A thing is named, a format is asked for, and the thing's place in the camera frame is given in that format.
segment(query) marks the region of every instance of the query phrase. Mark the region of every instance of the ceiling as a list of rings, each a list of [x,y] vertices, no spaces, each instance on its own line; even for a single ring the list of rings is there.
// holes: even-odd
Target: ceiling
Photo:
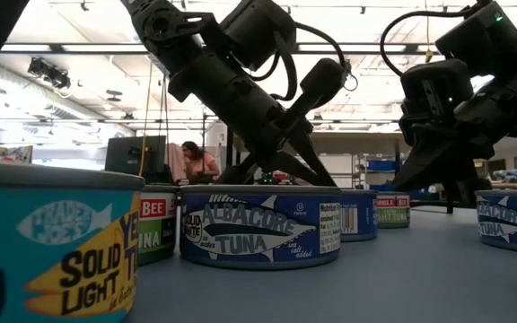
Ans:
[[[138,42],[127,10],[119,0],[89,0],[85,1],[84,6],[82,1],[31,0],[9,37],[8,43]],[[181,8],[180,1],[174,2]],[[211,12],[215,14],[218,21],[221,21],[238,2],[236,0],[186,0],[185,4],[187,11]],[[325,31],[338,42],[357,43],[376,43],[383,29],[403,13],[423,10],[425,7],[433,11],[447,9],[451,12],[458,11],[467,4],[473,4],[473,0],[278,0],[276,2],[285,8],[290,8],[288,10],[297,22]],[[517,25],[517,0],[501,0],[498,3]],[[390,43],[434,42],[459,22],[459,19],[433,18],[431,21],[426,18],[408,19],[392,30],[387,41]],[[298,31],[297,37],[299,42],[321,42],[317,36],[303,31]],[[33,57],[42,58],[57,69],[68,71],[72,86],[58,91],[48,83],[34,79],[27,73]],[[322,57],[294,56],[299,82]],[[398,77],[384,65],[380,56],[349,56],[348,59],[353,66],[353,75],[358,81],[356,90],[353,92],[343,90],[317,112],[324,118],[398,119],[401,115],[399,103],[403,99]],[[425,58],[393,56],[392,61],[398,68],[405,70],[423,63]],[[165,100],[162,73],[144,55],[1,54],[0,67],[27,82],[15,88],[16,94],[24,92],[25,95],[32,95],[29,90],[32,87],[40,87],[51,93],[46,97],[47,100],[63,100],[64,106],[72,106],[78,112],[87,114],[88,118],[120,120],[125,113],[132,113],[137,119],[159,119],[166,118],[162,112],[166,107],[168,118],[175,120],[171,122],[174,125],[173,131],[184,131],[201,128],[201,123],[196,120],[200,120],[204,112],[213,114],[193,96],[184,102],[178,102],[171,96]],[[264,74],[268,68],[269,63],[257,71],[257,74]],[[283,94],[287,86],[283,65],[279,64],[275,73],[259,85],[267,92]],[[347,82],[347,87],[355,85],[355,80]],[[110,95],[106,93],[107,90],[122,92],[123,94],[118,97],[120,101],[109,101]],[[25,109],[23,112],[30,114],[29,109],[27,111]],[[142,123],[118,125],[119,130],[122,127],[138,130],[144,126]],[[147,127],[158,129],[160,125],[148,124]],[[361,124],[359,127],[368,129],[373,125]]]

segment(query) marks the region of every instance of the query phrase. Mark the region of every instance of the workbench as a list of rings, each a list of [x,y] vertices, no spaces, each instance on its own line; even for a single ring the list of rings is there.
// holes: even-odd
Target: workbench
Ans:
[[[338,261],[278,272],[141,267],[126,323],[517,322],[517,252],[478,240],[474,210],[419,207],[409,229],[343,243]]]

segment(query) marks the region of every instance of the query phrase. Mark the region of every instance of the pink shirt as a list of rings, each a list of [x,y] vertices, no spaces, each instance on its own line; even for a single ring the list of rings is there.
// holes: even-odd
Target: pink shirt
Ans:
[[[203,162],[205,163],[205,172],[208,172],[209,165],[214,161],[215,157],[210,153],[205,153],[205,157],[197,161],[193,161],[185,157],[185,174],[188,178],[195,177],[197,173],[203,171]]]

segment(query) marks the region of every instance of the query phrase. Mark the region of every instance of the albacore tuna can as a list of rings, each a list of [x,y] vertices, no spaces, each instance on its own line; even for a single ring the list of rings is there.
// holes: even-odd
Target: albacore tuna can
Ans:
[[[176,244],[178,187],[147,185],[141,193],[139,266],[172,256]]]
[[[376,192],[343,189],[340,198],[342,241],[364,241],[376,238]]]
[[[316,266],[338,257],[339,188],[181,187],[180,253],[237,269]]]
[[[477,191],[476,204],[480,240],[517,251],[517,190]]]
[[[376,199],[379,229],[407,228],[410,225],[410,195],[380,192]]]
[[[119,323],[136,294],[143,186],[0,163],[0,322]]]

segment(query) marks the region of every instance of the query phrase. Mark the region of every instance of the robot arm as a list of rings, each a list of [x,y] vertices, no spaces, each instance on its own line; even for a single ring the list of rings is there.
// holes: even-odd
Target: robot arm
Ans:
[[[271,0],[243,0],[221,23],[211,13],[185,13],[169,1],[121,3],[131,15],[140,40],[161,63],[158,67],[171,78],[169,93],[179,101],[196,95],[249,150],[250,156],[227,170],[218,183],[244,183],[259,166],[264,171],[288,172],[314,185],[335,186],[314,152],[309,138],[312,125],[305,117],[311,109],[331,100],[344,86],[349,73],[350,66],[332,38],[294,22]],[[11,19],[0,30],[0,48],[26,4],[26,0],[5,0],[4,7],[14,7],[15,11],[9,13],[13,17],[5,17]],[[329,41],[337,49],[339,63],[321,59],[301,81],[302,95],[291,108],[285,109],[277,100],[291,100],[298,86],[291,56],[297,27]],[[289,75],[285,96],[266,93],[255,83],[260,78],[243,70],[246,67],[256,71],[273,55],[275,63],[282,58]],[[283,151],[287,143],[310,168]]]
[[[445,61],[396,71],[406,94],[399,124],[412,151],[394,187],[443,183],[474,206],[474,191],[491,187],[478,179],[473,159],[491,158],[494,144],[517,136],[517,30],[493,1],[453,16],[466,19],[436,41]],[[489,74],[495,78],[474,93],[470,77]]]

